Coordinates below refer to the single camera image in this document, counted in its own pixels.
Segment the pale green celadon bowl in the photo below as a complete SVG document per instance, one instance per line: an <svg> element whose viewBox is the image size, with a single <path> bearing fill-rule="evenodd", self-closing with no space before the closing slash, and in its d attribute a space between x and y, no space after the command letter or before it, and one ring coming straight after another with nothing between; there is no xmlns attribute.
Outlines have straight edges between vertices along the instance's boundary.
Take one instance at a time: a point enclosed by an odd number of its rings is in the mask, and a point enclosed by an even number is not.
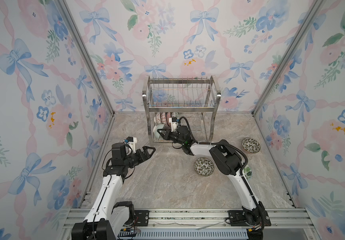
<svg viewBox="0 0 345 240"><path fill-rule="evenodd" d="M155 125L153 128L153 135L154 135L154 140L158 141L160 139L160 134L158 132L159 129L163 129L164 128L164 124L158 124Z"/></svg>

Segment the black floral pattern bowl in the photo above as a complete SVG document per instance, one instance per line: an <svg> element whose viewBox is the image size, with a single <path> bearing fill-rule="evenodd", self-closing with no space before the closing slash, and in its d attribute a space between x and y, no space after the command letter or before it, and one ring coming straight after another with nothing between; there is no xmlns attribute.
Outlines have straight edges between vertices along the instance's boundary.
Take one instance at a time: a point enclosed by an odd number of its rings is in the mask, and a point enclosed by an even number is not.
<svg viewBox="0 0 345 240"><path fill-rule="evenodd" d="M166 123L168 126L171 126L171 122L170 122L170 119L171 119L171 112L166 112L165 113L165 118L166 118Z"/></svg>

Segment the red diamond pattern bowl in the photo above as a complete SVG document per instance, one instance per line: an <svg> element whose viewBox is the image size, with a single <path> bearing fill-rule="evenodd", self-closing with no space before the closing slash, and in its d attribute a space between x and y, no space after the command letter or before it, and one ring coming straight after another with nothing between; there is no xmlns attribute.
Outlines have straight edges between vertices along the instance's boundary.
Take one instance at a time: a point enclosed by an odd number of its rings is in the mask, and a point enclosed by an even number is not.
<svg viewBox="0 0 345 240"><path fill-rule="evenodd" d="M160 114L160 121L162 124L167 125L167 118L166 112L159 113Z"/></svg>

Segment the black leaf pattern pink bowl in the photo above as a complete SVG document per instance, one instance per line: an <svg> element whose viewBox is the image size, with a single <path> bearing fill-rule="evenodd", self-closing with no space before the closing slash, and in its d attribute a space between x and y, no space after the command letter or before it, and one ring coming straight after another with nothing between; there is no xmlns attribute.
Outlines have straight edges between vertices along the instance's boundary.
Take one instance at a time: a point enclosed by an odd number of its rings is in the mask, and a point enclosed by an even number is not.
<svg viewBox="0 0 345 240"><path fill-rule="evenodd" d="M256 154L261 150L261 145L253 138L244 138L242 140L242 148L250 154Z"/></svg>

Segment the green monstera leaf bowl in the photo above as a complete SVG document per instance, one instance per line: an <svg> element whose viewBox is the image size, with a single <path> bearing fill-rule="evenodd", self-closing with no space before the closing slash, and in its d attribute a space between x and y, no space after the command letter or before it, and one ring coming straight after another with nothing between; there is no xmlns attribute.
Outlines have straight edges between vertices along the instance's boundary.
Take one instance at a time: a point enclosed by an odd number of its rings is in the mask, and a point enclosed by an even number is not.
<svg viewBox="0 0 345 240"><path fill-rule="evenodd" d="M243 174L244 177L249 180L252 178L252 169L250 168L250 166L246 165L243 169Z"/></svg>

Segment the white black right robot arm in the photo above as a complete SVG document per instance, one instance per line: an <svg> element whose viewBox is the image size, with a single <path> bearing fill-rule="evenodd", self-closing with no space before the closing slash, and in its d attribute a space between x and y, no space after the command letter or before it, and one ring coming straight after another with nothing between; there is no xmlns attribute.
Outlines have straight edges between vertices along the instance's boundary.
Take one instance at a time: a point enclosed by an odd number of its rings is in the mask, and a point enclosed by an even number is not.
<svg viewBox="0 0 345 240"><path fill-rule="evenodd" d="M228 211L226 224L246 227L249 240L262 240L264 228L271 226L271 220L243 173L248 163L247 156L226 140L216 143L198 142L188 126L179 126L175 131L158 129L157 132L164 140L180 144L185 154L210 157L213 160L218 170L232 182L242 203L241 210Z"/></svg>

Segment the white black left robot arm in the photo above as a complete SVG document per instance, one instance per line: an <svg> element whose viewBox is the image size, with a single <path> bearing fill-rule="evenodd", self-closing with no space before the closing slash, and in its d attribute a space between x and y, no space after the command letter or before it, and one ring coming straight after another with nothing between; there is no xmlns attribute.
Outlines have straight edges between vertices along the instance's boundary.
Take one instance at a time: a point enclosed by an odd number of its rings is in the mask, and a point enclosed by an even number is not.
<svg viewBox="0 0 345 240"><path fill-rule="evenodd" d="M84 220L74 224L72 240L116 240L124 226L135 224L133 203L117 202L117 195L128 177L128 170L151 159L155 151L156 148L149 146L135 150L133 142L112 145L112 157L103 171L97 198Z"/></svg>

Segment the stainless steel dish rack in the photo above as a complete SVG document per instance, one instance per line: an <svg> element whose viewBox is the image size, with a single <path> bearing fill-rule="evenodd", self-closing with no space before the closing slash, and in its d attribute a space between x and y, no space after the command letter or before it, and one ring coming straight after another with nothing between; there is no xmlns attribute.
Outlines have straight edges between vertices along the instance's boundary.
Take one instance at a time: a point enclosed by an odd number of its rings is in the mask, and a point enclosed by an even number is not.
<svg viewBox="0 0 345 240"><path fill-rule="evenodd" d="M210 142L214 136L215 118L221 101L221 89L214 76L204 78L152 78L147 76L142 88L142 100L151 144L154 140L155 113L176 112L185 117L199 142Z"/></svg>

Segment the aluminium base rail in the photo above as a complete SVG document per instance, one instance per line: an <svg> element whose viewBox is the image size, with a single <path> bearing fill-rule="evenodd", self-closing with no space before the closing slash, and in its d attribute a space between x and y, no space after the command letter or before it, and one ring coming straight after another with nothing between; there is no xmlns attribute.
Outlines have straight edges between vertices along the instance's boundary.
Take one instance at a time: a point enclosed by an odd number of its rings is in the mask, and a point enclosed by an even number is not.
<svg viewBox="0 0 345 240"><path fill-rule="evenodd" d="M320 240L305 209L268 209L263 231L232 223L237 209L137 209L107 215L118 240Z"/></svg>

